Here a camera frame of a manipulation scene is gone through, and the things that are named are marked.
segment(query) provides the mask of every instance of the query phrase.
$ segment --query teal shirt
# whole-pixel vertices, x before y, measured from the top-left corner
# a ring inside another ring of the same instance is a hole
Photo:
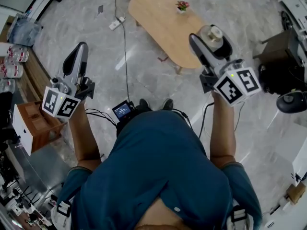
[[[243,166],[215,167],[196,134],[170,111],[132,119],[93,173],[73,168],[58,202],[72,196],[73,229],[132,230],[157,197],[194,230],[223,229],[233,198],[254,218],[255,230],[261,224]]]

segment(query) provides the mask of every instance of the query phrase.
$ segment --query small display screen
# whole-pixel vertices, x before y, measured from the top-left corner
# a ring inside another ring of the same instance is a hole
[[[122,106],[120,106],[119,108],[117,108],[116,110],[114,110],[117,118],[121,118],[124,115],[126,115],[127,113],[131,112],[130,108],[128,107],[127,104],[123,104]]]

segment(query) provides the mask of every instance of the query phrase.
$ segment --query power strip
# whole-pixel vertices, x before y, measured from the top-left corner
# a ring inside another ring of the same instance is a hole
[[[125,18],[124,17],[120,17],[119,20],[124,23],[125,22]],[[120,22],[118,20],[115,20],[114,22],[112,22],[112,24],[109,26],[110,29],[112,31],[114,31],[116,28],[118,28],[120,26]]]

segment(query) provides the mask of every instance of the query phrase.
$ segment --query water bottle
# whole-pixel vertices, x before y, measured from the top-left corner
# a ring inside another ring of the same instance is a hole
[[[0,79],[0,93],[11,92],[14,93],[16,82],[14,79]]]
[[[26,62],[29,58],[29,52],[25,47],[13,46],[8,50],[9,59],[14,62]]]
[[[24,67],[20,64],[1,64],[0,79],[4,78],[21,78],[24,73]]]

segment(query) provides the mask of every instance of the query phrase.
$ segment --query marble floor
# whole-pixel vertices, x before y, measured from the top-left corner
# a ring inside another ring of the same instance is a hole
[[[137,103],[145,98],[153,109],[172,98],[175,107],[188,114],[194,130],[199,133],[205,105],[212,102],[204,94],[199,81],[202,69],[184,69],[175,73],[169,59],[160,62],[166,54],[127,11],[130,0],[117,0],[118,16],[126,16],[124,23],[127,40],[128,85],[130,99]],[[259,40],[282,31],[277,0],[186,0],[205,21],[219,26],[233,40],[240,55],[255,69],[258,62],[252,56],[259,52]],[[98,6],[104,12],[98,14]],[[114,21],[114,0],[63,0],[52,2],[40,22],[44,29],[34,50],[50,76],[57,74],[64,59],[80,41],[89,45],[87,75],[96,82],[94,99],[87,99],[88,108],[108,112],[127,98],[124,65],[124,40],[121,27],[114,31],[109,25]],[[290,122],[299,115],[284,115],[277,111],[276,97],[259,93],[246,101],[236,130],[236,159],[250,176],[259,197],[263,212],[275,206],[289,183],[273,166],[273,151],[277,140],[287,130]],[[238,119],[240,105],[235,108]],[[212,108],[208,108],[201,141],[209,153],[212,126]],[[115,139],[115,128],[107,121],[89,117],[100,153],[108,156]],[[73,150],[71,134],[66,127],[64,139],[68,146],[58,142],[58,152],[69,164]]]

